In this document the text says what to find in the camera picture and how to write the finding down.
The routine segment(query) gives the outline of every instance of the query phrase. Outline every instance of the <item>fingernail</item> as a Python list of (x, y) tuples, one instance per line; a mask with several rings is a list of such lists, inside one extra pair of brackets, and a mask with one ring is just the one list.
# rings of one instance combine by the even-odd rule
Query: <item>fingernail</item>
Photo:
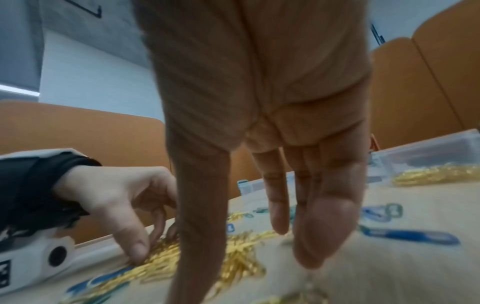
[(147, 248), (142, 243), (136, 243), (128, 251), (131, 261), (135, 264), (143, 262), (147, 257), (147, 253)]

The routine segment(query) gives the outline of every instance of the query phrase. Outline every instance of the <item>pile of gold pins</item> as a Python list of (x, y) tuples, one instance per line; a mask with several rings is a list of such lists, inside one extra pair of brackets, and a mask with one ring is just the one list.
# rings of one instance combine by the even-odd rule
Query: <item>pile of gold pins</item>
[(480, 166), (444, 165), (427, 169), (407, 170), (392, 179), (395, 186), (408, 187), (453, 182), (480, 181)]
[[(244, 232), (236, 235), (228, 235), (225, 259), (223, 260), (221, 272), (218, 281), (212, 287), (207, 298), (214, 298), (220, 292), (238, 283), (242, 278), (265, 276), (266, 269), (257, 261), (254, 246), (261, 243), (263, 239), (276, 236), (278, 236), (278, 234), (274, 231), (265, 231), (259, 234)], [(90, 286), (86, 292), (74, 298), (64, 300), (61, 304), (90, 303), (92, 300), (105, 297), (105, 295), (110, 296), (119, 286), (124, 286), (134, 280), (139, 280), (140, 283), (149, 283), (170, 279), (177, 269), (179, 258), (179, 242), (168, 242), (162, 238), (142, 265), (108, 281)]]

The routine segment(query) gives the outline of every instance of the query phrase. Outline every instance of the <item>table surface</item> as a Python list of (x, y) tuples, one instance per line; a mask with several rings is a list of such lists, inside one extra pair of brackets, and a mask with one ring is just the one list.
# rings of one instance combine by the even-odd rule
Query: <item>table surface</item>
[[(295, 194), (290, 192), (294, 205)], [(457, 236), (461, 246), (441, 246), (371, 238), (354, 232), (324, 266), (313, 272), (315, 284), (330, 303), (447, 304), (478, 303), (480, 299), (480, 183), (395, 188), (375, 186), (366, 191), (364, 205), (400, 203), (403, 217), (389, 223), (362, 220), (369, 227), (436, 230)], [(230, 211), (253, 211), (267, 206), (265, 191), (230, 200)], [(270, 230), (267, 214), (235, 222), (235, 232)], [(220, 294), (216, 303), (251, 303), (270, 295), (300, 290), (307, 271), (293, 258), (285, 237), (258, 246), (257, 259), (267, 268), (261, 279), (244, 279)], [(121, 267), (123, 257), (111, 258), (73, 274), (53, 277), (41, 284), (0, 297), (3, 304), (56, 303), (65, 290), (83, 280)], [(127, 288), (113, 303), (159, 304), (168, 282)]]

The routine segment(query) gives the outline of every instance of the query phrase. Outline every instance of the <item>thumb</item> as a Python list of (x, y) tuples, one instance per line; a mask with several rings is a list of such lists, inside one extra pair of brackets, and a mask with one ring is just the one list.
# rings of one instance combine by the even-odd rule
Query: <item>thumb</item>
[(140, 264), (146, 259), (150, 250), (149, 236), (130, 202), (110, 205), (96, 216), (132, 263)]

